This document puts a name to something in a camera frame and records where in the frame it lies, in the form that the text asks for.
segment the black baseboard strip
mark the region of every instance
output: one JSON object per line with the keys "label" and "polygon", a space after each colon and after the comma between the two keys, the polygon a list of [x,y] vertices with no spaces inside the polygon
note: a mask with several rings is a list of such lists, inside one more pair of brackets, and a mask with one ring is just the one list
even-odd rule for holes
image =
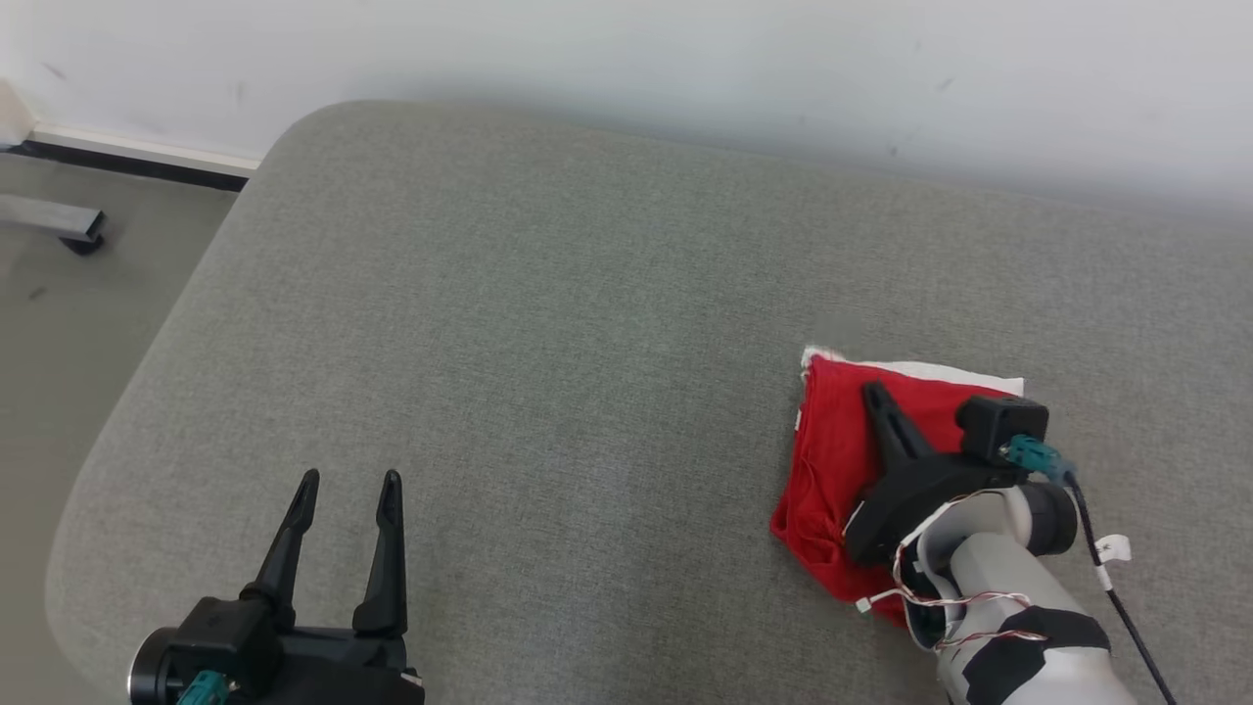
{"label": "black baseboard strip", "polygon": [[60,144],[48,144],[46,142],[34,142],[30,139],[16,147],[10,147],[9,149],[5,149],[5,152],[9,154],[20,154],[23,157],[50,159],[63,164],[74,164],[75,167],[88,167],[91,169],[104,169],[107,172],[159,178],[178,183],[189,183],[192,185],[217,188],[218,190],[234,190],[237,193],[243,190],[244,184],[248,183],[246,177],[219,174],[189,167],[174,167],[170,164],[160,164],[158,162],[148,162],[145,159],[134,159],[130,157],[115,157],[113,154],[101,154],[88,149],[61,147]]}

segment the black cable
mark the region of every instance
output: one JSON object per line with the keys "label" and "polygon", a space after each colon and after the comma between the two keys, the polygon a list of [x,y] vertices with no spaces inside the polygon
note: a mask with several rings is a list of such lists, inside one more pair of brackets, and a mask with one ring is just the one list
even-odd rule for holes
{"label": "black cable", "polygon": [[[1088,502],[1084,501],[1084,492],[1079,490],[1079,481],[1075,480],[1074,473],[1065,475],[1066,486],[1070,487],[1070,492],[1075,496],[1075,506],[1079,507],[1079,521],[1084,525],[1084,536],[1088,538],[1088,552],[1091,553],[1093,565],[1096,567],[1101,566],[1100,553],[1096,551],[1096,540],[1093,538],[1093,521],[1088,516]],[[1140,656],[1144,659],[1144,665],[1149,667],[1149,675],[1158,684],[1158,690],[1162,691],[1162,696],[1167,699],[1169,705],[1175,705],[1174,695],[1170,694],[1170,687],[1167,686],[1165,679],[1162,677],[1162,671],[1158,670],[1158,665],[1153,661],[1153,655],[1149,654],[1149,647],[1144,645],[1144,640],[1140,639],[1140,631],[1135,629],[1135,622],[1131,621],[1131,616],[1126,614],[1126,607],[1123,606],[1123,601],[1118,599],[1118,594],[1110,587],[1105,591],[1109,596],[1109,601],[1114,604],[1114,610],[1118,611],[1119,619],[1123,620],[1123,625],[1126,626],[1126,631],[1131,635],[1131,641],[1135,642],[1135,647],[1140,650]]]}

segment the gray floor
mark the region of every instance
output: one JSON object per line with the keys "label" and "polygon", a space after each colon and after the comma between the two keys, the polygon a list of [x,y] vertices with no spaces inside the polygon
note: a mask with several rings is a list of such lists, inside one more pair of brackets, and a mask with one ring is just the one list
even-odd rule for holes
{"label": "gray floor", "polygon": [[[236,194],[0,154],[0,193],[101,208],[108,244],[0,230],[0,682],[101,702],[53,642],[44,570],[74,478]],[[124,694],[104,702],[124,702]]]}

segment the red cloth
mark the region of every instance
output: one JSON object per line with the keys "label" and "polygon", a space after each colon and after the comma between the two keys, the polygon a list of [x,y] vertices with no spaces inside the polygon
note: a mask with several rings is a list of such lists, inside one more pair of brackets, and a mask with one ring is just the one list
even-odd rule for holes
{"label": "red cloth", "polygon": [[[857,566],[843,546],[843,528],[857,508],[858,496],[880,473],[861,393],[862,384],[876,379],[938,453],[960,450],[961,430],[954,421],[957,407],[975,394],[1004,397],[981,387],[921,381],[817,357],[811,361],[792,450],[792,475],[771,520],[771,531],[831,595],[845,602],[893,587],[886,566]],[[898,597],[876,602],[875,611],[905,626],[905,605]]]}

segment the black tape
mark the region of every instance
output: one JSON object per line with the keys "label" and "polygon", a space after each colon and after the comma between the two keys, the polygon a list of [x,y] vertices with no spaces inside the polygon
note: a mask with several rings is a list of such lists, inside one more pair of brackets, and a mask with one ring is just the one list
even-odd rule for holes
{"label": "black tape", "polygon": [[1109,651],[1109,636],[1096,620],[1068,610],[1027,607],[1010,616],[999,631],[1022,630],[1049,637],[1048,641],[994,639],[975,654],[961,675],[970,687],[970,705],[1000,705],[1044,667],[1046,649],[1090,646]]}

